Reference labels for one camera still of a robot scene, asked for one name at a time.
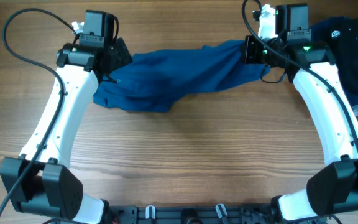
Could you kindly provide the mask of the blue polo shirt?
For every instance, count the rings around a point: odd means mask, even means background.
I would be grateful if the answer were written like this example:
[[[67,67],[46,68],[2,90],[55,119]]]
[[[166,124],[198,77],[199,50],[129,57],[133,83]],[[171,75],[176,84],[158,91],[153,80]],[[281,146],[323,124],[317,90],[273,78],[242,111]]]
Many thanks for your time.
[[[215,47],[163,49],[134,54],[132,62],[110,73],[93,102],[105,108],[164,113],[186,95],[216,93],[258,80],[270,71],[242,61],[243,40]]]

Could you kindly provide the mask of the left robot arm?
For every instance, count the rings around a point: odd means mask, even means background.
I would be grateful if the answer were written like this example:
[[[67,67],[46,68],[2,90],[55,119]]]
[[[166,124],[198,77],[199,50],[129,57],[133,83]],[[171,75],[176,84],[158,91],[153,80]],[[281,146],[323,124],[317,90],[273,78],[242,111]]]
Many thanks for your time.
[[[49,222],[116,223],[105,200],[86,195],[70,171],[71,151],[85,109],[111,73],[132,62],[118,36],[118,18],[88,10],[82,23],[69,25],[72,42],[57,52],[55,83],[42,117],[17,157],[5,157],[0,176],[6,188],[1,208],[46,216]]]

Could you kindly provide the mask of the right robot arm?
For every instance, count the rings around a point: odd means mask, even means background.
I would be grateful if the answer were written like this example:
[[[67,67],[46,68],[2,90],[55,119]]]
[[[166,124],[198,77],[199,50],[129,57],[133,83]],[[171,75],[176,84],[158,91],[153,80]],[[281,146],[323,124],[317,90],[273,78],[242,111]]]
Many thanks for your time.
[[[259,4],[246,38],[245,63],[282,68],[318,132],[325,167],[303,190],[272,199],[269,223],[298,223],[358,211],[358,120],[346,98],[329,45],[314,42],[307,4]]]

